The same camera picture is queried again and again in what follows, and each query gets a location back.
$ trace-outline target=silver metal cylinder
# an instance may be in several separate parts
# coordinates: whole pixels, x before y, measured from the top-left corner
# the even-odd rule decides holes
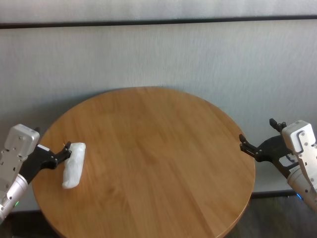
[[[4,199],[0,202],[0,224],[14,208],[28,187],[25,178],[18,174]]]
[[[302,173],[300,166],[295,167],[287,178],[288,184],[300,198],[317,212],[317,193]]]

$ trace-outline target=wood grain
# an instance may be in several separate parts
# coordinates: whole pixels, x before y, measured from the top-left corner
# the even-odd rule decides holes
[[[67,238],[211,238],[244,211],[255,164],[239,127],[193,95],[159,87],[104,93],[73,107],[41,144],[85,142],[80,184],[62,189],[64,166],[41,171],[36,200]]]

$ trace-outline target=white cloth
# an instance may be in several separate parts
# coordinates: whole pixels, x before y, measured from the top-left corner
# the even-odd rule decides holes
[[[0,0],[0,23],[316,15],[315,0]]]
[[[63,188],[73,188],[79,184],[85,159],[85,143],[72,143],[69,150],[71,156],[65,160]]]

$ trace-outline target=dark horizontal stripe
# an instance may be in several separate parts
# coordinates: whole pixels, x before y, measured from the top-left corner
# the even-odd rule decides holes
[[[165,25],[190,24],[209,22],[238,22],[238,21],[277,21],[277,20],[307,20],[317,19],[317,15],[295,16],[252,16],[224,17],[202,19],[173,19],[173,20],[141,20],[141,21],[88,21],[88,22],[57,22],[57,23],[0,23],[0,29],[46,28],[46,27],[79,27],[79,26],[128,26],[128,25]]]
[[[256,198],[267,198],[267,197],[287,197],[294,196],[296,192],[294,190],[285,190],[285,191],[273,191],[273,192],[253,192],[251,199]]]

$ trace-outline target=floor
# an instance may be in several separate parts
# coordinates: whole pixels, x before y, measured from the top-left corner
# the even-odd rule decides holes
[[[313,238],[317,213],[297,196],[256,198],[226,238]],[[1,238],[58,238],[40,212],[10,215],[0,226]]]

